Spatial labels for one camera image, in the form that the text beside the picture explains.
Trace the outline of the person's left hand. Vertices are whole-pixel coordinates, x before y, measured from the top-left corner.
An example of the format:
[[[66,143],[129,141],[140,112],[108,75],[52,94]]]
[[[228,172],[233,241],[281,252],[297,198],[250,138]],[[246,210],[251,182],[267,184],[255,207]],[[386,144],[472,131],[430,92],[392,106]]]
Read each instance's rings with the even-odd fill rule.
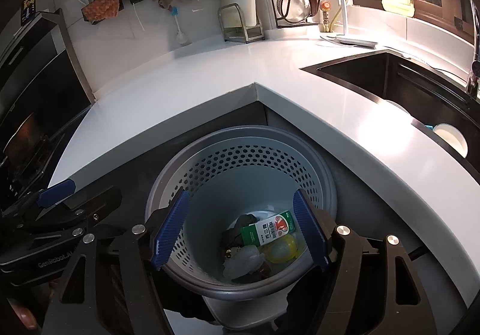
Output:
[[[40,334],[32,312],[1,297],[1,334]]]

